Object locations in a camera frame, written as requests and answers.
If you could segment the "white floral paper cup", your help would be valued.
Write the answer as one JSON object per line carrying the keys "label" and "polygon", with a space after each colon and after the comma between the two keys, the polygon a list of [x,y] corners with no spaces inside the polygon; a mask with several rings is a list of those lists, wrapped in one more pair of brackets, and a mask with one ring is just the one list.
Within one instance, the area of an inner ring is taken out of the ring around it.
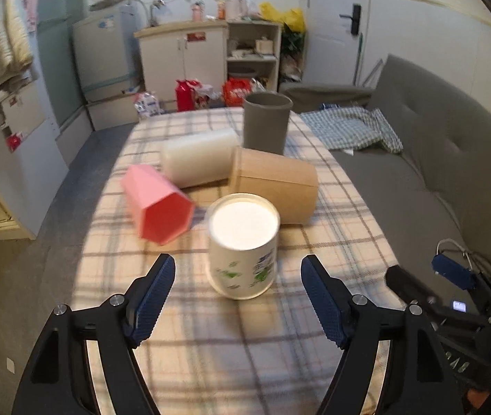
{"label": "white floral paper cup", "polygon": [[211,205],[205,222],[211,286],[238,301],[256,298],[270,288],[280,229],[280,215],[270,201],[253,194],[230,194]]}

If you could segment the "pink hexagonal cup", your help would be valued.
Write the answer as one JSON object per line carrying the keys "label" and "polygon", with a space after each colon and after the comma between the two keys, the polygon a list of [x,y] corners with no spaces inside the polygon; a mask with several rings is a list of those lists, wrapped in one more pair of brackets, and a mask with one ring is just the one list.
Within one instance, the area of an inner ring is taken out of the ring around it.
{"label": "pink hexagonal cup", "polygon": [[162,246],[190,229],[194,202],[152,166],[130,166],[122,187],[141,239]]}

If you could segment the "brown kraft paper cup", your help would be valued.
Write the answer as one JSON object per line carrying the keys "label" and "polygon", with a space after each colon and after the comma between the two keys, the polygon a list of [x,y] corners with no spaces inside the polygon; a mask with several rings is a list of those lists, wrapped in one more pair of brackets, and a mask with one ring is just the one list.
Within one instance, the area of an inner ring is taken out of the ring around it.
{"label": "brown kraft paper cup", "polygon": [[228,190],[270,201],[282,225],[306,225],[317,206],[319,178],[307,161],[238,147],[232,155]]}

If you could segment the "white translucent cup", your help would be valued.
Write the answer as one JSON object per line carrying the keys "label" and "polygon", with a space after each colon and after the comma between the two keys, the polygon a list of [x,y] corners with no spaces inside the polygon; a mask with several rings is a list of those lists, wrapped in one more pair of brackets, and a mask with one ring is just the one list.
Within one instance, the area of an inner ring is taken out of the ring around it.
{"label": "white translucent cup", "polygon": [[226,180],[239,146],[239,136],[231,128],[165,140],[160,149],[162,173],[179,188]]}

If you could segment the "grey plastic cup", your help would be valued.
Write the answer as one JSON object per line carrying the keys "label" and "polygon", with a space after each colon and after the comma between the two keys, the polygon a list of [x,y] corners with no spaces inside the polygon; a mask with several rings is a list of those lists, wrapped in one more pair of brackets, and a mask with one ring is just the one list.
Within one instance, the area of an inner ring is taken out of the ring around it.
{"label": "grey plastic cup", "polygon": [[253,92],[244,99],[243,147],[282,156],[293,102],[274,92]]}

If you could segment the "green checkered cloth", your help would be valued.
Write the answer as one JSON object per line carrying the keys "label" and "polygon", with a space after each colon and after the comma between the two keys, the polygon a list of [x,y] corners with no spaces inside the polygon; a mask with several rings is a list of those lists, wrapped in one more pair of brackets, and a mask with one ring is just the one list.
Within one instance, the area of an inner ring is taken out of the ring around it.
{"label": "green checkered cloth", "polygon": [[300,118],[329,150],[360,151],[375,145],[399,154],[404,149],[380,109],[330,107],[303,112]]}

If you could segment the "white printed plastic bag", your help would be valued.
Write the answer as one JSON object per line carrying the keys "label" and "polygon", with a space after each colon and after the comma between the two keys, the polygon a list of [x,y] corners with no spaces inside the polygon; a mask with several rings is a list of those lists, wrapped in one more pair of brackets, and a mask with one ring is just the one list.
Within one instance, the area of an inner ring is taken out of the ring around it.
{"label": "white printed plastic bag", "polygon": [[142,92],[136,94],[134,107],[140,120],[146,120],[162,113],[159,101],[154,93]]}

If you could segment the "red container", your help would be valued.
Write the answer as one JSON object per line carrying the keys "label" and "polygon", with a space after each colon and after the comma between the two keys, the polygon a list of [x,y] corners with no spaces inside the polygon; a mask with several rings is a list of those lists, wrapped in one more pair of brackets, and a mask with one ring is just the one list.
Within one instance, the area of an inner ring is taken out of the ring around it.
{"label": "red container", "polygon": [[196,91],[201,87],[197,80],[178,80],[175,88],[178,111],[194,111]]}

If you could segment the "white side cabinet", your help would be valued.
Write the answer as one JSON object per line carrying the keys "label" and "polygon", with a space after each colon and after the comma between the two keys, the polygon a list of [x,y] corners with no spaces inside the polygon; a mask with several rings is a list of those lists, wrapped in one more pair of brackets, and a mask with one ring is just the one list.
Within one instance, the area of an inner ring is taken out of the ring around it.
{"label": "white side cabinet", "polygon": [[35,236],[67,173],[37,84],[1,100],[0,195]]}

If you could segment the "red shopping bag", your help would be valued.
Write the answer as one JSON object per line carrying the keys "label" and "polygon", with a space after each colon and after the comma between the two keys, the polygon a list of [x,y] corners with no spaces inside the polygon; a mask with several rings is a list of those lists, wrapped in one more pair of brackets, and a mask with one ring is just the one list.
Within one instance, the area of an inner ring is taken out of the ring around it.
{"label": "red shopping bag", "polygon": [[241,107],[252,92],[251,80],[230,77],[223,85],[223,99],[227,107]]}

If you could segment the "open wooden shelf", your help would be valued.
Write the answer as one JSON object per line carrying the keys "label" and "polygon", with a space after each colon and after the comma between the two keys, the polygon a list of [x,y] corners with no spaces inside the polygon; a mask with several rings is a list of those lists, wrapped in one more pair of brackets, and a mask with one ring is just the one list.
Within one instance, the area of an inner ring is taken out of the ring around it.
{"label": "open wooden shelf", "polygon": [[249,78],[278,89],[282,25],[271,21],[227,23],[227,78]]}

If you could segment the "yellow plastic bag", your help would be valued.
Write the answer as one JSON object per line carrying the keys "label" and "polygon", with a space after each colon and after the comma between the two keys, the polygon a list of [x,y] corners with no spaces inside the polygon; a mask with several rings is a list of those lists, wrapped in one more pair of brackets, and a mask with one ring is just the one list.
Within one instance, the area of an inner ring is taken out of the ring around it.
{"label": "yellow plastic bag", "polygon": [[269,2],[262,2],[258,5],[259,15],[264,21],[278,22],[286,25],[292,32],[304,34],[306,25],[301,8],[280,11]]}

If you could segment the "white door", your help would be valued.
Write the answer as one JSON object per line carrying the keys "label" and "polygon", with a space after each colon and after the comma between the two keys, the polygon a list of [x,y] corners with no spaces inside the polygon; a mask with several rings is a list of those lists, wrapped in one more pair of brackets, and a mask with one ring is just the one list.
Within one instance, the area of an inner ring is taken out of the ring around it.
{"label": "white door", "polygon": [[[351,14],[361,5],[360,34],[350,34]],[[306,83],[355,85],[361,71],[364,31],[370,0],[306,0],[306,53],[302,80]]]}

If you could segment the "orange bottle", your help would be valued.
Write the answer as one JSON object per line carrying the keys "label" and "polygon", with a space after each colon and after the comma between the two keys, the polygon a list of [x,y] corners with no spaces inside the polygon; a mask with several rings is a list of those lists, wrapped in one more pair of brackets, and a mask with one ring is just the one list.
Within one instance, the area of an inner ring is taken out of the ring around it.
{"label": "orange bottle", "polygon": [[217,18],[219,20],[224,20],[226,18],[226,1],[219,0],[217,2]]}

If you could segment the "white kettle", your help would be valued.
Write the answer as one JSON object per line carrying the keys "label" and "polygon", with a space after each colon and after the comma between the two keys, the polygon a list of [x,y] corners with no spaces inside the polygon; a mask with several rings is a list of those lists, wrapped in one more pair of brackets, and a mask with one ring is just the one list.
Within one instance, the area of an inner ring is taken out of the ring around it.
{"label": "white kettle", "polygon": [[227,21],[240,21],[248,14],[246,0],[227,0],[225,2],[225,12]]}

